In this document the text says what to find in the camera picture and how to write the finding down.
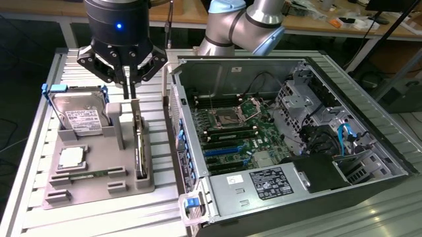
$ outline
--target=wooden desk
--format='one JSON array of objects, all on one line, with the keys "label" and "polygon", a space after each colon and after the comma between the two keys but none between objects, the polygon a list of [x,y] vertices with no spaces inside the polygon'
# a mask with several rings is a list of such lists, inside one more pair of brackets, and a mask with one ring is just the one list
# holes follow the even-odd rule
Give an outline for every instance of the wooden desk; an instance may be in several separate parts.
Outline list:
[{"label": "wooden desk", "polygon": [[[319,9],[321,2],[318,0],[310,0],[315,5],[317,10],[326,14],[329,18],[337,16],[338,11],[325,12]],[[174,15],[174,24],[176,28],[198,28],[204,29],[207,27],[207,11],[200,0],[184,0],[184,13],[183,15]],[[366,15],[367,11],[358,5],[347,2],[347,0],[335,0],[335,4],[339,8],[361,11],[362,15]],[[71,23],[88,23],[87,13],[83,3],[64,2],[59,0],[3,0],[0,1],[0,13],[5,18],[21,19],[21,20],[40,20],[55,21],[60,24],[63,36],[67,46],[70,48],[78,48]],[[355,69],[362,59],[366,57],[373,46],[381,39],[382,35],[391,27],[395,19],[391,16],[386,16],[390,21],[389,25],[381,25],[375,32],[370,32],[367,38],[370,39],[362,48],[355,60],[351,62],[346,71]],[[163,27],[167,20],[166,15],[150,14],[150,25],[155,27]],[[297,35],[313,35],[313,36],[333,36],[346,38],[362,38],[366,31],[351,29],[338,29],[327,21],[314,20],[311,17],[287,16],[283,20],[283,26],[286,27],[286,34]],[[422,41],[422,37],[413,34],[402,26],[394,31],[390,40],[405,41]]]}]

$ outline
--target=motherboard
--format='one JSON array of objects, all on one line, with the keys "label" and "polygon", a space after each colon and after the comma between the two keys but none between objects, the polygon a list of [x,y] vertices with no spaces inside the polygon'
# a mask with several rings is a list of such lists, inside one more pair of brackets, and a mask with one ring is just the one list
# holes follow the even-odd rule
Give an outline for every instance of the motherboard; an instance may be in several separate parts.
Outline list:
[{"label": "motherboard", "polygon": [[211,175],[279,164],[291,156],[283,134],[274,125],[271,111],[261,97],[246,97],[224,107],[222,100],[192,104],[206,164]]}]

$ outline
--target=orange object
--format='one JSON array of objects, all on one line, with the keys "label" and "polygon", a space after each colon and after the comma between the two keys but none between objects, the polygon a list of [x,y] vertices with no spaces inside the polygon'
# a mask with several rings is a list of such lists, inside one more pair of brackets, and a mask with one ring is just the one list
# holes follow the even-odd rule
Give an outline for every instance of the orange object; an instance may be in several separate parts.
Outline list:
[{"label": "orange object", "polygon": [[330,24],[331,24],[334,27],[337,27],[337,28],[341,28],[341,27],[342,27],[342,24],[338,22],[337,19],[331,19],[329,22],[330,22]]}]

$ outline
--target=power supply label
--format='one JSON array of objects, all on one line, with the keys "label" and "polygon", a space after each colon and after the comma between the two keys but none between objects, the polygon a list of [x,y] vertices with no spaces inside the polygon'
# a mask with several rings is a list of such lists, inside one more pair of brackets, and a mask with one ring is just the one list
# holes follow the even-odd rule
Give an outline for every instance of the power supply label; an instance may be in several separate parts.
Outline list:
[{"label": "power supply label", "polygon": [[281,167],[251,172],[250,176],[262,200],[294,193]]},{"label": "power supply label", "polygon": [[102,129],[102,121],[96,110],[66,111],[75,132],[90,132]]}]

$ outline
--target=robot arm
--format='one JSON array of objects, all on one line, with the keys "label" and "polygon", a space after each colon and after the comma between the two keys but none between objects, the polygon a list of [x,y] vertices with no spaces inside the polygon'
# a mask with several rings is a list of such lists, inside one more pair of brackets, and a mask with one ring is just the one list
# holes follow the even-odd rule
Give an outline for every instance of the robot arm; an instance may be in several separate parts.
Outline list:
[{"label": "robot arm", "polygon": [[283,3],[285,0],[255,0],[244,9],[243,0],[212,0],[198,54],[234,55],[234,45],[238,45],[254,55],[267,55],[285,32]]},{"label": "robot arm", "polygon": [[[150,0],[86,0],[92,41],[79,49],[78,63],[106,83],[123,87],[124,99],[136,97],[135,85],[148,81],[167,63],[166,52],[150,40]],[[148,54],[150,61],[138,68]],[[123,67],[130,67],[127,82]]]}]

